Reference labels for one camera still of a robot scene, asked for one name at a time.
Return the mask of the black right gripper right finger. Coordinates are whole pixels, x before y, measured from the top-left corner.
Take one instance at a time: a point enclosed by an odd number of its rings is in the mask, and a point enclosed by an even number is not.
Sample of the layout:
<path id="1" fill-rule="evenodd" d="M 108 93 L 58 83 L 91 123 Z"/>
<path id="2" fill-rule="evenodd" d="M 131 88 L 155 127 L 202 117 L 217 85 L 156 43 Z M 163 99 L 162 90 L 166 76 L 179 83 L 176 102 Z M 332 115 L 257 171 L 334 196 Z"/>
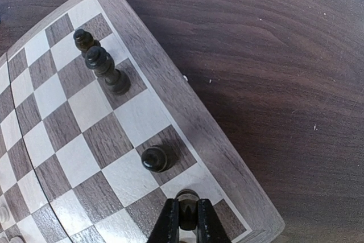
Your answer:
<path id="1" fill-rule="evenodd" d="M 231 243 L 209 199 L 197 202 L 197 242 Z"/>

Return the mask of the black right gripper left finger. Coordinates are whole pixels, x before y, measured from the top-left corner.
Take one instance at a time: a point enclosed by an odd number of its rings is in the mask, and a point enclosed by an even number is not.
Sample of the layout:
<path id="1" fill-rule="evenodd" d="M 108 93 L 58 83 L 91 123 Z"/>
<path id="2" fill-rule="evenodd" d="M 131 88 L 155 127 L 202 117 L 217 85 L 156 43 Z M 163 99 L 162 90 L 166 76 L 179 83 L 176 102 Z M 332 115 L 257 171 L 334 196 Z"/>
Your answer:
<path id="1" fill-rule="evenodd" d="M 147 242 L 179 242 L 179 201 L 177 199 L 166 200 Z"/>

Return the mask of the dark chess piece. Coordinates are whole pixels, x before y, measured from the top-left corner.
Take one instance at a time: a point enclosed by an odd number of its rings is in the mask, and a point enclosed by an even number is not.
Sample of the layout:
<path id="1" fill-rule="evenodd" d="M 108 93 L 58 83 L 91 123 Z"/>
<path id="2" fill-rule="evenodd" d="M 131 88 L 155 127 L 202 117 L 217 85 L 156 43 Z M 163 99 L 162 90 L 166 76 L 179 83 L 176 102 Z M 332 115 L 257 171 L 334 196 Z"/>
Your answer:
<path id="1" fill-rule="evenodd" d="M 75 41 L 75 46 L 81 51 L 82 57 L 85 57 L 88 49 L 92 46 L 100 47 L 101 44 L 98 40 L 94 39 L 91 33 L 80 28 L 76 30 L 73 34 L 73 39 Z"/>
<path id="2" fill-rule="evenodd" d="M 175 159 L 167 150 L 151 146 L 142 152 L 141 162 L 143 167 L 151 172 L 164 172 L 174 165 Z"/>
<path id="3" fill-rule="evenodd" d="M 114 94 L 125 94 L 131 87 L 126 72 L 116 69 L 114 59 L 101 46 L 92 46 L 85 55 L 85 64 L 98 78 L 102 78 Z"/>
<path id="4" fill-rule="evenodd" d="M 179 227 L 182 230 L 195 230 L 197 227 L 198 194 L 190 189 L 181 190 L 176 199 L 179 202 Z"/>

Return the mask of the wooden chess board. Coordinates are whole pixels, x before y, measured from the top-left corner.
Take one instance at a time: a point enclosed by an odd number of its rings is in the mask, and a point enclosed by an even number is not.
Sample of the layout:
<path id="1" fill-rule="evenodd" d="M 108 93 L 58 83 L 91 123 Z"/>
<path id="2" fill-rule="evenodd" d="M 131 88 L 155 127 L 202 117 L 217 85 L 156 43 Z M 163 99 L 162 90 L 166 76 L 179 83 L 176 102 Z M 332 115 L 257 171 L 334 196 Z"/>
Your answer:
<path id="1" fill-rule="evenodd" d="M 112 93 L 85 64 L 84 29 L 126 72 Z M 173 155 L 164 172 L 141 155 Z M 146 242 L 168 198 L 209 199 L 232 242 L 285 223 L 187 78 L 126 0 L 69 0 L 1 56 L 1 206 L 25 242 Z"/>

